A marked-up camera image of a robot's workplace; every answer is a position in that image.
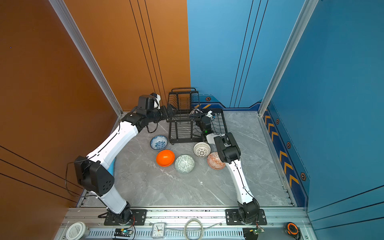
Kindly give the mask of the black wire dish rack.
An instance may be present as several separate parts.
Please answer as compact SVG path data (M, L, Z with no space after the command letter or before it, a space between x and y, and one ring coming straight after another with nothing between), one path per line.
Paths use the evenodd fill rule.
M224 127L224 111L200 97L199 92L195 88L172 89L169 92L168 104L173 105L177 109L173 120L168 122L171 144L204 142L200 128L189 116L189 113L194 109L216 112L217 114L213 121L214 127L216 130Z

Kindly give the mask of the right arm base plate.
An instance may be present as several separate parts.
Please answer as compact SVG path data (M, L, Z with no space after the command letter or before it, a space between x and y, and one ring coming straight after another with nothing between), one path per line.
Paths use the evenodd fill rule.
M226 209L226 223L228 226L235 226L235 225L259 225L259 226L266 226L268 224L267 217L265 214L265 211L263 209L260 209L259 214L256 216L255 219L253 219L252 222L246 223L241 220L241 216L239 214L239 209Z

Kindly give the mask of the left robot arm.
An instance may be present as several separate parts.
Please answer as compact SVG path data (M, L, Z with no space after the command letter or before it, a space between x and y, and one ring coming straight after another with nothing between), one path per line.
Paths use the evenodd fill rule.
M174 115L175 108L170 104L161 106L160 101L161 96L155 93L140 96L138 105L121 119L109 137L86 157L79 156L74 161L78 183L107 207L107 216L119 225L130 221L131 207L116 189L115 178L108 169L123 147L142 129Z

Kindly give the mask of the blue floral white bowl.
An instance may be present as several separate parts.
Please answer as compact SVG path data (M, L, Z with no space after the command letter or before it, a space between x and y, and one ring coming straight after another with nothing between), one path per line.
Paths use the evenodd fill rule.
M156 151L164 150L168 145L168 138L164 135L157 135L150 141L150 147Z

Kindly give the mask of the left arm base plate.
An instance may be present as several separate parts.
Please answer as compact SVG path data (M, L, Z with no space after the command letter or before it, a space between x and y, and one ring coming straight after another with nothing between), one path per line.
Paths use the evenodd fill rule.
M104 214L99 215L100 218L105 218L105 226L143 226L147 217L147 209L130 209L126 212L126 216L123 214L116 215L111 211L107 211Z

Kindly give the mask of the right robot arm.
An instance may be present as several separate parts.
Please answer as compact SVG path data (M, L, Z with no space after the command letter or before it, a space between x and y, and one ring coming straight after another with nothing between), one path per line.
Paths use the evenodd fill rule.
M216 130L214 127L213 121L216 114L210 110L194 109L189 116L200 128L203 140L216 147L220 161L230 171L237 192L240 221L245 225L250 225L259 217L260 204L248 186L242 169L240 147L233 134L228 132L226 122L223 121L223 128Z

